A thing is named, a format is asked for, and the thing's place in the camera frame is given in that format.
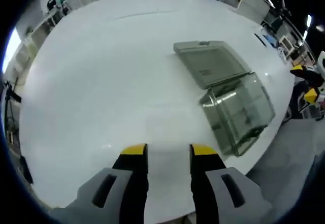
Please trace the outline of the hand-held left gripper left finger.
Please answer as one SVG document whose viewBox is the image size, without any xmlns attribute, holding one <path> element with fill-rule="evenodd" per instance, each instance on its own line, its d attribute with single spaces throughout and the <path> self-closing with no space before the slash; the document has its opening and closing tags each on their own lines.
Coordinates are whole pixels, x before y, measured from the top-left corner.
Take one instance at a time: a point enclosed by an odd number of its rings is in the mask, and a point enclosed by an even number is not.
<svg viewBox="0 0 325 224">
<path fill-rule="evenodd" d="M 112 167 L 80 186 L 74 201 L 52 209 L 50 216 L 57 223 L 144 223 L 148 190 L 147 144 L 129 146 Z"/>
</svg>

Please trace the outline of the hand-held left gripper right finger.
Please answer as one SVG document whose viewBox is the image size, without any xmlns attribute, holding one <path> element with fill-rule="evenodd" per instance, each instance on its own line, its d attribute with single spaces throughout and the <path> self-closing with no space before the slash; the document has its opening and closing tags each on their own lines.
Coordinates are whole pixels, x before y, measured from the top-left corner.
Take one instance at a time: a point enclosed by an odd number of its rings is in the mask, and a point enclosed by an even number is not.
<svg viewBox="0 0 325 224">
<path fill-rule="evenodd" d="M 218 152 L 190 144 L 191 192 L 197 223 L 262 223 L 272 205 L 261 188 L 236 168 L 226 167 Z"/>
</svg>

